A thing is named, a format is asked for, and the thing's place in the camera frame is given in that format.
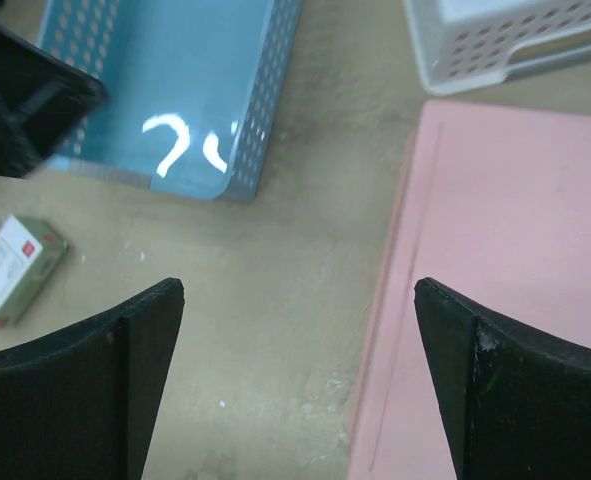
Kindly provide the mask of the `pink perforated basket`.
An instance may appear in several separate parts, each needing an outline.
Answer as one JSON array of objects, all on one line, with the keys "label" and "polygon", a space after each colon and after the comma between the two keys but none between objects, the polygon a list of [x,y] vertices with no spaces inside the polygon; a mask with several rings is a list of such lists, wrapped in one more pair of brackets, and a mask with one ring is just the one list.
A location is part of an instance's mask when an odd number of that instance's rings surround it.
[{"label": "pink perforated basket", "polygon": [[591,116],[424,105],[364,345],[351,479],[459,479],[414,308],[424,278],[591,349]]}]

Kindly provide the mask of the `white cardboard box red logo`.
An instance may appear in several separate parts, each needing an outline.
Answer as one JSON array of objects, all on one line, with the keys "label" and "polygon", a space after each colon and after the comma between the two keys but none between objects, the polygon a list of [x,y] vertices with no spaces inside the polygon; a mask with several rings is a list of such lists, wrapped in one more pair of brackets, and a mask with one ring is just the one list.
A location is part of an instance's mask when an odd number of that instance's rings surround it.
[{"label": "white cardboard box red logo", "polygon": [[43,219],[11,215],[5,220],[0,228],[0,329],[20,320],[68,248]]}]

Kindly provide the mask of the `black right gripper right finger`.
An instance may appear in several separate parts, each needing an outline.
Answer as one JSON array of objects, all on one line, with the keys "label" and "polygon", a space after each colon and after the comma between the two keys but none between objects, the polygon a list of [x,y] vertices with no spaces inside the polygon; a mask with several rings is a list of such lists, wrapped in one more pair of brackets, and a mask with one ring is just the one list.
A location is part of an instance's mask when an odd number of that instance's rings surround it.
[{"label": "black right gripper right finger", "polygon": [[591,349],[433,278],[414,308],[459,479],[591,479]]}]

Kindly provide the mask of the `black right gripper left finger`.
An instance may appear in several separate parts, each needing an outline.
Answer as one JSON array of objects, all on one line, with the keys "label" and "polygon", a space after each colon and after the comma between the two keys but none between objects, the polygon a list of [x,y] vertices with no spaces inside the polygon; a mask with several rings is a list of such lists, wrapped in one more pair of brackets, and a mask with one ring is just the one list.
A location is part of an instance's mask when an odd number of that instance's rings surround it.
[{"label": "black right gripper left finger", "polygon": [[0,351],[0,479],[139,479],[184,308],[180,280]]}]

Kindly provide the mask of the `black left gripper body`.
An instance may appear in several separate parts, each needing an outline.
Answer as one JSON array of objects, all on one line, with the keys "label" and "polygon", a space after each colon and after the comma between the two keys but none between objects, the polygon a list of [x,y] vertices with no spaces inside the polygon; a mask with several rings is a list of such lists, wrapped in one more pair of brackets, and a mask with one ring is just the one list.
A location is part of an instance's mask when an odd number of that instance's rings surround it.
[{"label": "black left gripper body", "polygon": [[41,168],[107,99],[99,80],[0,25],[0,176]]}]

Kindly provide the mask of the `blue perforated basket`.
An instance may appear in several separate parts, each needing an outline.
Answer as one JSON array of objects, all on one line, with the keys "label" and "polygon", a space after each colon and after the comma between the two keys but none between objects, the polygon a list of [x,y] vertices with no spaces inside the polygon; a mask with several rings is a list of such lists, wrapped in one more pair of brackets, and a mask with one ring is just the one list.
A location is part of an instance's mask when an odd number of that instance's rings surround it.
[{"label": "blue perforated basket", "polygon": [[39,47],[108,93],[49,166],[201,200],[254,199],[301,8],[48,2]]}]

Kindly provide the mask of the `white perforated basket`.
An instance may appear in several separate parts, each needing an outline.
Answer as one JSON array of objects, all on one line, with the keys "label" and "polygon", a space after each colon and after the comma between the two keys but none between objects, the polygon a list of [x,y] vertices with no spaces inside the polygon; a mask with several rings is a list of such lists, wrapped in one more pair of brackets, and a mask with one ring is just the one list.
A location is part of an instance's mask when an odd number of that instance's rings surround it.
[{"label": "white perforated basket", "polygon": [[424,89],[448,96],[591,61],[591,0],[407,1]]}]

